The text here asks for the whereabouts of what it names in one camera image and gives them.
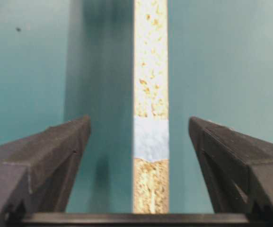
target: black plastic jaw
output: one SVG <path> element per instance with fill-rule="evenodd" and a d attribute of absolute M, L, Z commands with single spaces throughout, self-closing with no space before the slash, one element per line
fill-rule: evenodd
<path fill-rule="evenodd" d="M 0 227 L 25 213 L 64 211 L 89 135 L 82 117 L 0 146 Z"/>
<path fill-rule="evenodd" d="M 273 144 L 197 117 L 189 134 L 214 211 L 260 213 L 273 223 Z"/>

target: teal wall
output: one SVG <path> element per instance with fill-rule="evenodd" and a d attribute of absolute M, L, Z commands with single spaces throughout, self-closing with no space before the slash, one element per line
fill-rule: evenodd
<path fill-rule="evenodd" d="M 273 1 L 168 7 L 170 210 L 212 212 L 188 118 L 273 142 Z M 0 0 L 0 144 L 83 114 L 67 211 L 131 212 L 132 1 Z"/>
<path fill-rule="evenodd" d="M 0 0 L 0 144 L 63 122 L 68 18 L 68 0 Z"/>
<path fill-rule="evenodd" d="M 169 0 L 172 212 L 210 212 L 195 115 L 273 142 L 273 1 Z"/>

